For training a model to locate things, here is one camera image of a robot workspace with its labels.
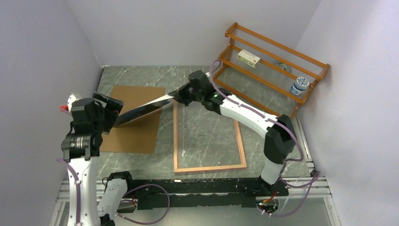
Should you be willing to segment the pink wooden photo frame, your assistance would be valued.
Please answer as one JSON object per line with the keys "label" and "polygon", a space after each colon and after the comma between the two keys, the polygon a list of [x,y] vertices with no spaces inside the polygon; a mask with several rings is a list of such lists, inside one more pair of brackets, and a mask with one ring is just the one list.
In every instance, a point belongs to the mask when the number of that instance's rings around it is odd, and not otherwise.
{"label": "pink wooden photo frame", "polygon": [[173,105],[173,165],[179,174],[208,173],[247,167],[237,120],[195,105]]}

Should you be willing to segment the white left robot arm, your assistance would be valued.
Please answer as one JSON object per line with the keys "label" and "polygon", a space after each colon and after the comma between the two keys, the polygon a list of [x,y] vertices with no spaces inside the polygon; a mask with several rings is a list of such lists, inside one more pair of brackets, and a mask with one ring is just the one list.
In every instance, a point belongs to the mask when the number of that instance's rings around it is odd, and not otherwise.
{"label": "white left robot arm", "polygon": [[61,143],[58,162],[69,175],[70,226],[113,226],[122,198],[130,197],[135,185],[128,171],[115,172],[106,178],[102,199],[97,201],[97,165],[102,135],[108,134],[123,107],[123,101],[95,92],[92,97],[71,94],[61,110],[72,116],[70,130]]}

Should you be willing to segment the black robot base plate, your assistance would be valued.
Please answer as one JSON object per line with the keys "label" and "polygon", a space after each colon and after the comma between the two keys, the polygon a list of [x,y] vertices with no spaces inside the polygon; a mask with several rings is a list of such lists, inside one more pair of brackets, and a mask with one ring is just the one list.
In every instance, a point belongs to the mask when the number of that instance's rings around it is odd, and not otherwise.
{"label": "black robot base plate", "polygon": [[139,210],[177,207],[241,206],[255,208],[261,199],[288,196],[285,184],[269,185],[261,178],[129,179],[125,199]]}

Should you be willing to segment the brown cardboard backing board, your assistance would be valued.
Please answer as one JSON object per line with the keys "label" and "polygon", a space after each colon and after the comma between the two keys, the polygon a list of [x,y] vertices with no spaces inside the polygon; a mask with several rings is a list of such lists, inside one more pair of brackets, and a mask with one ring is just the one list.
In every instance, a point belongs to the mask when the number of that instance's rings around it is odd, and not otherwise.
{"label": "brown cardboard backing board", "polygon": [[[122,113],[133,110],[164,94],[165,88],[161,87],[121,85],[114,86],[110,92],[112,98],[124,102]],[[162,110],[157,110],[112,128],[108,135],[102,134],[103,143],[100,152],[154,154],[161,114]]]}

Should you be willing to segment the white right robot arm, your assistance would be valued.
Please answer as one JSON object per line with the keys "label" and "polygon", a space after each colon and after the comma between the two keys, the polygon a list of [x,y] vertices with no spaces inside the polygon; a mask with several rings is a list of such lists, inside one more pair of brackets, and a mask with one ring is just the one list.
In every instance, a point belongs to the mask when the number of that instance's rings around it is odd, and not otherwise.
{"label": "white right robot arm", "polygon": [[230,91],[217,87],[211,74],[201,70],[191,73],[188,83],[170,95],[185,106],[199,102],[207,110],[232,118],[264,138],[265,164],[259,191],[271,195],[277,189],[276,182],[281,178],[287,157],[298,144],[287,115],[268,114],[246,104]]}

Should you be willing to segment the landscape photo print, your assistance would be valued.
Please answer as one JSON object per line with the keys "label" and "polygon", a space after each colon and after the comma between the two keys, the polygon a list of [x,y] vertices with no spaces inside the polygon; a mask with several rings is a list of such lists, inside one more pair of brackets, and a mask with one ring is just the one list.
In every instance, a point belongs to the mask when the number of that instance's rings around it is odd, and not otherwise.
{"label": "landscape photo print", "polygon": [[173,96],[166,94],[144,105],[141,105],[135,109],[120,114],[114,123],[114,127],[118,127],[122,124],[138,119],[142,116],[155,112],[159,109],[162,109],[163,107],[171,103],[173,98],[174,98]]}

